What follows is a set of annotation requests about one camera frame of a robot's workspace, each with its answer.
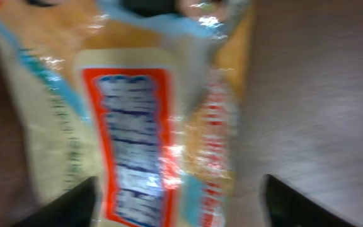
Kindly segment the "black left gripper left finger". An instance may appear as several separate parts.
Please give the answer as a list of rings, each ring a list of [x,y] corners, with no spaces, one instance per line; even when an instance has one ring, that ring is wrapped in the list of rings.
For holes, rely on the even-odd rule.
[[[40,208],[12,227],[90,227],[96,202],[96,177]]]

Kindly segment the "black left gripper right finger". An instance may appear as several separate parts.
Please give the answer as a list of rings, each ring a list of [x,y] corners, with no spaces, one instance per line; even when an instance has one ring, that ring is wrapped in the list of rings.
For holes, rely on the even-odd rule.
[[[354,227],[271,174],[265,175],[263,203],[271,227]]]

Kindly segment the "yellow snack bag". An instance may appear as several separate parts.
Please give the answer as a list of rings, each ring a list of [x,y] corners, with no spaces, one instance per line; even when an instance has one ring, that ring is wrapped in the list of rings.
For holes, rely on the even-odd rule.
[[[96,177],[90,226],[224,226],[253,15],[252,1],[0,1],[40,208]]]

